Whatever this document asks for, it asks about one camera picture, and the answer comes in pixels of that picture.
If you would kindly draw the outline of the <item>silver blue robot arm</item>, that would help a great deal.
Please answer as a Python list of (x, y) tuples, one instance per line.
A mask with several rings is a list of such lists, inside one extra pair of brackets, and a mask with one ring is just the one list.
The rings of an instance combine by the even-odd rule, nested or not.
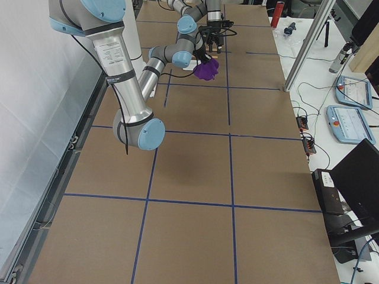
[(113, 126), (115, 136), (126, 147), (154, 150), (163, 141), (165, 125), (155, 118), (146, 101), (166, 64), (185, 68), (193, 55), (204, 63), (211, 62), (197, 21), (217, 12), (219, 1), (202, 1), (194, 7), (184, 1), (168, 1), (168, 5), (181, 15), (178, 39), (175, 44), (151, 49), (147, 65), (137, 76), (123, 39), (125, 1), (49, 1), (52, 29), (92, 41), (120, 106)]
[(198, 27), (198, 32), (203, 42), (208, 45), (209, 52), (213, 51), (213, 45), (217, 53), (221, 53), (224, 45), (224, 31), (233, 25), (232, 21), (226, 20), (221, 11), (221, 1), (200, 1), (196, 6), (190, 6), (185, 1), (166, 1), (168, 9), (176, 11), (180, 16), (190, 15), (195, 22), (206, 17), (206, 25)]

